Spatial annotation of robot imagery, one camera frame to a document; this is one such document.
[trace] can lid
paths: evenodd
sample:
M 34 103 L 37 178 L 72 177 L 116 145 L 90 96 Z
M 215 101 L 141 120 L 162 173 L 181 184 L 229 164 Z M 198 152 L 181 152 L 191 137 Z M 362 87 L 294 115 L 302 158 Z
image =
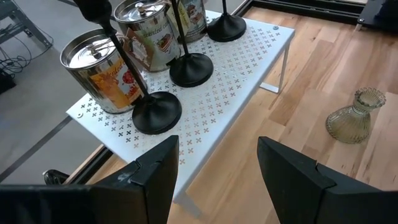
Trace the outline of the can lid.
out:
M 131 4 L 125 1 L 115 9 L 114 16 L 121 22 L 137 22 L 156 15 L 165 5 L 163 1 L 144 0 Z
M 110 38 L 103 32 L 93 31 L 82 34 L 65 47 L 61 53 L 64 66 L 87 68 L 104 60 L 116 50 Z

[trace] food label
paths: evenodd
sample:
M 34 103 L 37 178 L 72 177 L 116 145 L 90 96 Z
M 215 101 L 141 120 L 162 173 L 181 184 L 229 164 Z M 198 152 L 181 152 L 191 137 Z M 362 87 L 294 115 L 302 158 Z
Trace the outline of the food label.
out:
M 150 72 L 166 69 L 166 64 L 180 55 L 180 47 L 166 17 L 149 18 L 140 24 L 140 30 L 128 28 L 126 36 L 128 52 Z
M 189 30 L 186 37 L 193 37 L 202 33 L 206 28 L 206 14 L 201 0 L 181 0 L 187 10 L 190 20 Z
M 118 109 L 130 105 L 138 99 L 142 92 L 127 65 L 119 54 L 113 54 L 116 60 L 108 69 L 92 75 L 90 78 Z
M 184 5 L 181 3 L 181 1 L 178 4 L 178 14 L 180 15 L 181 25 L 182 25 L 182 29 L 184 31 L 184 36 L 185 36 L 185 34 L 187 34 L 189 27 L 190 27 L 190 20 L 188 17 L 187 10 L 184 8 Z M 180 32 L 178 31 L 178 25 L 177 25 L 177 21 L 175 20 L 175 14 L 174 14 L 173 7 L 170 7 L 170 9 L 167 11 L 167 17 L 173 24 L 173 27 L 172 27 L 173 33 L 174 33 L 175 38 L 177 39 L 180 36 Z

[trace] wooden floor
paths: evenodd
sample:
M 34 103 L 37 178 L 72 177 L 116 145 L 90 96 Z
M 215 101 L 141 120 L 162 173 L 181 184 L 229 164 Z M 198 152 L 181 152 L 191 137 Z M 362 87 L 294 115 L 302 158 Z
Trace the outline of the wooden floor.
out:
M 253 8 L 246 17 L 296 29 L 283 92 L 257 91 L 188 189 L 204 215 L 196 220 L 172 205 L 169 223 L 279 223 L 257 162 L 258 136 L 377 188 L 398 190 L 398 39 L 266 9 Z M 275 83 L 280 67 L 281 61 L 268 82 Z M 367 141 L 337 142 L 325 119 L 363 86 L 386 93 L 387 103 L 372 113 Z M 120 164 L 114 158 L 109 167 Z

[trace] black base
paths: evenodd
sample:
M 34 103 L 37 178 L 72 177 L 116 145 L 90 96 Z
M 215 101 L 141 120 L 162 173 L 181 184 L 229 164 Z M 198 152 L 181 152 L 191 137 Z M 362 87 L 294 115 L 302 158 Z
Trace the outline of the black base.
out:
M 171 64 L 170 78 L 180 87 L 195 87 L 205 83 L 213 70 L 213 62 L 206 55 L 186 54 Z
M 246 22 L 238 16 L 222 14 L 207 26 L 210 39 L 217 42 L 229 42 L 240 38 L 246 31 Z
M 155 92 L 132 111 L 132 122 L 144 134 L 161 134 L 172 129 L 181 118 L 180 101 L 171 93 Z

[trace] glass vase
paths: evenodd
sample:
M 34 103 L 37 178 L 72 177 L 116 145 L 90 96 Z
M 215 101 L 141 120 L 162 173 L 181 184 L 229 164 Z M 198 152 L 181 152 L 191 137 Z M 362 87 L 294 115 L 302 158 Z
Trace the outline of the glass vase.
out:
M 371 129 L 370 112 L 386 103 L 386 97 L 375 88 L 355 92 L 354 103 L 333 112 L 326 119 L 326 129 L 335 139 L 349 143 L 365 140 Z

